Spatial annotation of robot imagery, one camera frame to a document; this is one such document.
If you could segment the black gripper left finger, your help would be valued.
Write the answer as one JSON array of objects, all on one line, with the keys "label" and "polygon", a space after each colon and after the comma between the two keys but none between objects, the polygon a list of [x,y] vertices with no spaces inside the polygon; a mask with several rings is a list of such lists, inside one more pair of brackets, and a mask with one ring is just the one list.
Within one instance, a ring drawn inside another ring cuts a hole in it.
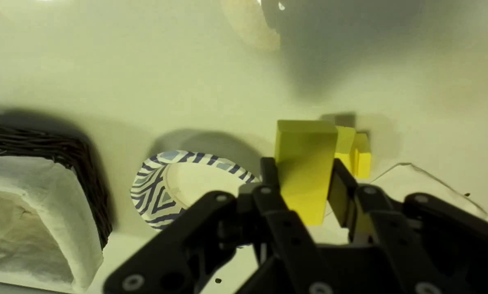
[{"label": "black gripper left finger", "polygon": [[323,251],[279,194],[275,161],[264,156],[261,171],[238,194],[205,192],[114,269],[102,294],[199,294],[243,245],[254,249],[257,267],[236,294],[337,294]]}]

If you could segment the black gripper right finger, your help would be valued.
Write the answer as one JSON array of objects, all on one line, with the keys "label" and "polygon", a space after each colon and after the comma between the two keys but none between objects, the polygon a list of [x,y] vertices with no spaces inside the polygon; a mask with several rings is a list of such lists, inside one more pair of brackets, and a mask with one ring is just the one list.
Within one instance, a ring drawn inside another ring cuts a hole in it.
[{"label": "black gripper right finger", "polygon": [[347,232],[359,282],[383,294],[488,294],[488,220],[434,194],[390,197],[331,168],[328,204]]}]

